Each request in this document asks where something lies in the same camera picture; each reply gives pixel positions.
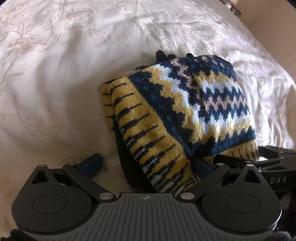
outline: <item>wrinkled fabric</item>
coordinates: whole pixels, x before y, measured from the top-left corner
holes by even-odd
[[[8,0],[0,7],[0,236],[11,204],[41,163],[99,152],[94,180],[131,192],[108,129],[99,85],[154,62],[155,52],[230,62],[259,145],[293,148],[295,84],[218,0]]]

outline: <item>silver bolt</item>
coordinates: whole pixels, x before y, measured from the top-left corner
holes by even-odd
[[[109,192],[103,192],[99,195],[99,198],[102,200],[109,200],[109,199],[113,198],[113,194],[109,193]]]
[[[191,200],[191,199],[194,199],[194,194],[191,193],[191,192],[183,192],[181,194],[181,198],[185,199],[185,200]]]

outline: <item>dark fabric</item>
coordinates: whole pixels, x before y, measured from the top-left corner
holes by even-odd
[[[122,170],[126,176],[126,181],[132,188],[141,188],[142,192],[145,193],[155,193],[155,189],[152,187],[152,184],[149,182],[143,171],[140,169],[139,165],[133,158],[132,154],[129,152],[120,130],[118,123],[114,120],[114,129],[116,136],[116,144],[118,148],[118,155]]]
[[[266,237],[264,241],[296,241],[296,236],[291,238],[288,232],[276,232]]]
[[[166,54],[163,51],[158,50],[156,52],[156,62],[161,63],[161,62],[166,61],[166,60],[168,60],[168,57],[166,56]]]
[[[21,230],[14,229],[8,238],[1,238],[0,241],[36,241],[34,238],[25,234]]]
[[[291,3],[294,8],[296,8],[296,0],[288,0],[288,2]]]

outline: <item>ribbed grip surface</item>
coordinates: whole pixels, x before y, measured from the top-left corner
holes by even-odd
[[[100,204],[89,220],[72,231],[27,234],[39,241],[257,241],[271,232],[226,233],[209,224],[194,204],[179,202],[172,194],[123,193],[115,202]]]

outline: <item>fair isle pattern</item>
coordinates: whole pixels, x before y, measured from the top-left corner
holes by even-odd
[[[110,126],[157,192],[181,191],[199,178],[193,155],[256,160],[253,119],[232,65],[217,56],[167,60],[101,85]]]

